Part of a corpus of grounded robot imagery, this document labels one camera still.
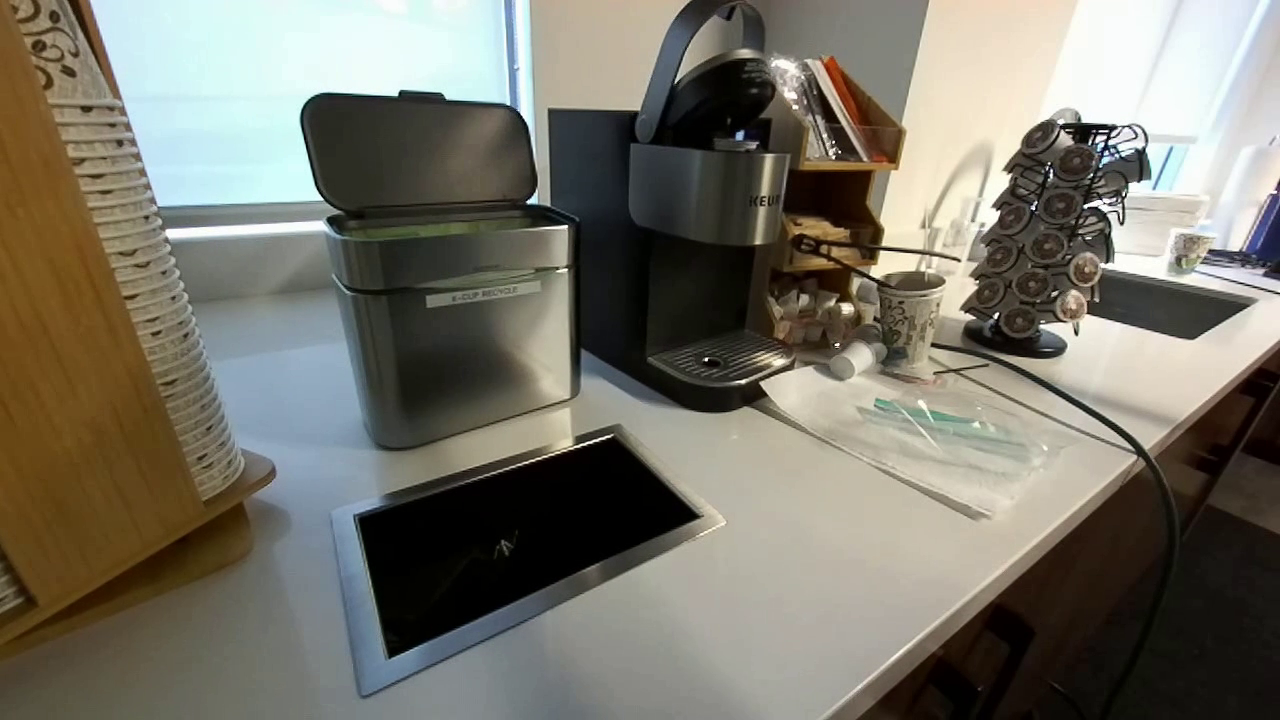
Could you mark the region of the patterned paper cup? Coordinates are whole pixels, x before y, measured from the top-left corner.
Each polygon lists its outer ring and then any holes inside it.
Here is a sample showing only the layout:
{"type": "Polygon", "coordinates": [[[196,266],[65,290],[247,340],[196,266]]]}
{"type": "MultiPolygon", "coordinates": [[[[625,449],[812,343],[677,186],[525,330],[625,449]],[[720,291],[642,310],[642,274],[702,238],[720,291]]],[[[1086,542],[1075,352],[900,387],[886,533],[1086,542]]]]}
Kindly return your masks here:
{"type": "Polygon", "coordinates": [[[936,340],[944,282],[936,274],[892,274],[880,284],[880,369],[890,376],[924,382],[936,340]]]}

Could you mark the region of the small creamer cup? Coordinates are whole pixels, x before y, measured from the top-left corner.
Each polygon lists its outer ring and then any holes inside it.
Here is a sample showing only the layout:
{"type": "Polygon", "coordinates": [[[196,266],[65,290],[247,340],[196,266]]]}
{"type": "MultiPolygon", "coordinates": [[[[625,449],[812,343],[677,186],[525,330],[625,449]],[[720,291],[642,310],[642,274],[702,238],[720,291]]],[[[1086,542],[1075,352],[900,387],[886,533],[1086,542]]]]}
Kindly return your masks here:
{"type": "Polygon", "coordinates": [[[828,374],[835,376],[835,382],[851,382],[851,376],[863,376],[863,374],[874,374],[875,363],[880,363],[880,343],[848,343],[845,352],[835,352],[832,360],[828,360],[828,374]]]}

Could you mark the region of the stack of paper cups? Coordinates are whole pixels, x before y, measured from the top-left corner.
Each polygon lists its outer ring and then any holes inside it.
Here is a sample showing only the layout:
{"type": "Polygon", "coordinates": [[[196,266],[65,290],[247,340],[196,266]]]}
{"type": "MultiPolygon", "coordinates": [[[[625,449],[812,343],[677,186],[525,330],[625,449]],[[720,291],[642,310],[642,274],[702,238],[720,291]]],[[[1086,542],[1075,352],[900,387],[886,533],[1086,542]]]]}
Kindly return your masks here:
{"type": "Polygon", "coordinates": [[[92,56],[74,0],[6,6],[156,376],[191,490],[200,500],[224,496],[245,474],[245,452],[224,422],[130,110],[92,56]]]}

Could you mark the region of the coffee maker lid with handle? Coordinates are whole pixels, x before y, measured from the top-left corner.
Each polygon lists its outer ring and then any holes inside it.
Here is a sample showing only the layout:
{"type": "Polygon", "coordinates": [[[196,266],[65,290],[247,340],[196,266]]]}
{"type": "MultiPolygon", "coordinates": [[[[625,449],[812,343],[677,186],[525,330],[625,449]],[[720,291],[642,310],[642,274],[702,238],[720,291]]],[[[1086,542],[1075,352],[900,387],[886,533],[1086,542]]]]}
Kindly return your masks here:
{"type": "Polygon", "coordinates": [[[642,114],[642,146],[792,154],[798,117],[784,110],[763,18],[751,0],[690,0],[668,25],[642,114]],[[738,20],[740,42],[690,70],[690,47],[708,20],[738,20]]]}

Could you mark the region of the stainless steel trash bin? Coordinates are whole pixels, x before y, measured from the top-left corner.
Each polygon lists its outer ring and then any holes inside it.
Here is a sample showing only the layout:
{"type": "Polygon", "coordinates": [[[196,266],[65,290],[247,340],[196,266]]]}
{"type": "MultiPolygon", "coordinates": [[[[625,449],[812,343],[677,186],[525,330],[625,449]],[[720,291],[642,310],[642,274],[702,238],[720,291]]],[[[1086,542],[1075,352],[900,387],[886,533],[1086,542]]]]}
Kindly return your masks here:
{"type": "Polygon", "coordinates": [[[368,438],[422,449],[577,396],[577,221],[511,105],[318,91],[301,135],[368,438]]]}

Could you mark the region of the wooden condiment organizer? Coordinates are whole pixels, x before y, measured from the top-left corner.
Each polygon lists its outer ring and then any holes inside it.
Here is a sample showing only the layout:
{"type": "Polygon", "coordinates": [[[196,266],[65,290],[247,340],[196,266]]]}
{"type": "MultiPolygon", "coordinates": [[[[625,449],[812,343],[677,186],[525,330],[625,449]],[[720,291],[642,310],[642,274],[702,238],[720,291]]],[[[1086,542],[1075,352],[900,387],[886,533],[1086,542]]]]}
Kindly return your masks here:
{"type": "Polygon", "coordinates": [[[835,352],[875,320],[875,199],[900,164],[905,130],[835,56],[776,56],[772,72],[798,120],[798,160],[784,254],[767,274],[767,326],[798,352],[835,352]]]}

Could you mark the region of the coffee pod carousel rack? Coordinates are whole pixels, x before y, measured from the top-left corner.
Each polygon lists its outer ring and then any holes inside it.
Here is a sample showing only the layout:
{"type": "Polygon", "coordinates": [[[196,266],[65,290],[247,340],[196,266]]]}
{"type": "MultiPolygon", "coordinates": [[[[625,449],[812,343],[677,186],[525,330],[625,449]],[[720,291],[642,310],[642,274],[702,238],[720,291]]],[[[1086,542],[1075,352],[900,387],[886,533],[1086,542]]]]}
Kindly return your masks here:
{"type": "Polygon", "coordinates": [[[1102,306],[1128,189],[1153,178],[1150,130],[1062,110],[1021,135],[1003,178],[998,221],[976,238],[965,338],[1048,360],[1069,350],[1062,326],[1082,330],[1102,306]]]}

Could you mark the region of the clear plastic bag with stirrers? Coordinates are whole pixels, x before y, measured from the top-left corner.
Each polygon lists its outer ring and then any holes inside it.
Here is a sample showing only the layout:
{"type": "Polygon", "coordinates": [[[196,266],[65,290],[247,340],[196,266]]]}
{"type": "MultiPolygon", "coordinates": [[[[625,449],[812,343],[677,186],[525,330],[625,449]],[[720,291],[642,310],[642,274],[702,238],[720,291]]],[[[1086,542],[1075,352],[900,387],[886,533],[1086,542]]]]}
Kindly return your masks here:
{"type": "Polygon", "coordinates": [[[798,369],[772,376],[763,391],[790,426],[819,446],[979,522],[1003,515],[1071,446],[1064,429],[959,376],[900,384],[798,369]]]}

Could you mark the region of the countertop sink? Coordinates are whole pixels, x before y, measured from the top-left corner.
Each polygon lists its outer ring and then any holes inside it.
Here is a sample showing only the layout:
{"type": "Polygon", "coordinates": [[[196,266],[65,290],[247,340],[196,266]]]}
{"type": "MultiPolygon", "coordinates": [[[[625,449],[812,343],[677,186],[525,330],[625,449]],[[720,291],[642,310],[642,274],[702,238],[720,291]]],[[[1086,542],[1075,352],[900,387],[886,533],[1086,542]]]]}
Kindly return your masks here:
{"type": "Polygon", "coordinates": [[[1248,296],[1116,274],[1102,277],[1102,302],[1092,306],[1097,315],[1131,326],[1146,333],[1201,340],[1203,333],[1219,330],[1225,320],[1239,315],[1248,296]]]}

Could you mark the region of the black silver coffee maker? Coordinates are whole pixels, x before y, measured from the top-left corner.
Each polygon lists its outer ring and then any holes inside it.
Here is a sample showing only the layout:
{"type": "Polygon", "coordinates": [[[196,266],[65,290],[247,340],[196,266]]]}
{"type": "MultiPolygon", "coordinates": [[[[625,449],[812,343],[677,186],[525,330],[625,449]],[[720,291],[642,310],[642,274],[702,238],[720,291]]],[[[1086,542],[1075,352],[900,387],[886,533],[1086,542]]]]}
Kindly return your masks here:
{"type": "Polygon", "coordinates": [[[551,206],[577,221],[579,343],[677,406],[751,406],[798,357],[755,274],[781,244],[790,160],[644,146],[633,114],[548,114],[551,206]]]}

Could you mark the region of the countertop trash chute frame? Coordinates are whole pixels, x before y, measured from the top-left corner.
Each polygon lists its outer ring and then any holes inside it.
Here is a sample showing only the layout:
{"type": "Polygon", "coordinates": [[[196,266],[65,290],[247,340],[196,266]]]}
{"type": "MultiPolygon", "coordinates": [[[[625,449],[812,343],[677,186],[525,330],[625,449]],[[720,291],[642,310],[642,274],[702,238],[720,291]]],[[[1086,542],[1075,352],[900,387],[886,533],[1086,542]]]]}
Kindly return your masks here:
{"type": "Polygon", "coordinates": [[[338,509],[357,691],[377,698],[718,530],[625,429],[338,509]]]}

